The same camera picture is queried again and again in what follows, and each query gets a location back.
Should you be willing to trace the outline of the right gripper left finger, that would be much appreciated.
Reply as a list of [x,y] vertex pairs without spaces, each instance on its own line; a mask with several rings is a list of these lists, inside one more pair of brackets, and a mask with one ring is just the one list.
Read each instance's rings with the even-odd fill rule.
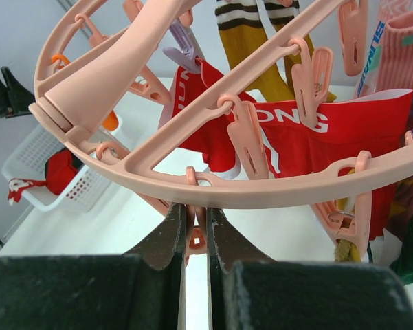
[[184,329],[187,211],[116,255],[0,258],[0,329]]

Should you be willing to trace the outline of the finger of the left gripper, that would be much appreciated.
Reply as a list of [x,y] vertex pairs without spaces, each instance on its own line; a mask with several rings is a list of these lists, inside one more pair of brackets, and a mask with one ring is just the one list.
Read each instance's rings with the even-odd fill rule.
[[30,116],[29,106],[35,102],[34,94],[14,77],[9,67],[2,67],[1,73],[5,82],[0,79],[0,118]]

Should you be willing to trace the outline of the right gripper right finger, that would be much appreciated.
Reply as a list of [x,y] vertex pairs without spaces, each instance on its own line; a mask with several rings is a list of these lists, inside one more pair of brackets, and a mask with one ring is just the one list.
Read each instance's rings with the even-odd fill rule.
[[371,264],[275,261],[206,211],[211,329],[413,329],[396,275]]

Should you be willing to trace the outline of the pink round clip hanger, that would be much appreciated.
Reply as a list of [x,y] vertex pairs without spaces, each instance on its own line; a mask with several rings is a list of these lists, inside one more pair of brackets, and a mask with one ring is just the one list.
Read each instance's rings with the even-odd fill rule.
[[156,208],[165,201],[225,209],[265,209],[355,197],[350,228],[326,231],[333,239],[352,241],[361,253],[368,244],[372,191],[413,175],[413,143],[373,158],[333,162],[323,171],[303,176],[270,179],[253,105],[237,105],[230,127],[234,148],[247,173],[245,181],[226,181],[208,173],[194,178],[207,186],[189,184],[182,176],[155,170],[167,155],[205,123],[184,109],[134,151],[120,145],[96,144],[91,136],[120,101],[146,66],[174,20],[194,6],[193,1],[147,1],[133,22],[79,59],[58,69],[51,55],[63,50],[77,28],[77,14],[92,13],[99,1],[79,1],[61,19],[39,55],[35,70],[36,101],[30,111],[39,123],[88,167],[111,181],[150,198]]

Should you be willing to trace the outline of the dark green sock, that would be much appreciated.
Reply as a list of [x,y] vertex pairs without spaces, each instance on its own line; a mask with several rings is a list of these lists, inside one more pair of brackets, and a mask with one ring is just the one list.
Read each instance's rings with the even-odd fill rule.
[[[413,143],[413,97],[401,146]],[[368,243],[368,262],[389,267],[405,285],[413,283],[413,176],[396,184],[383,236]]]

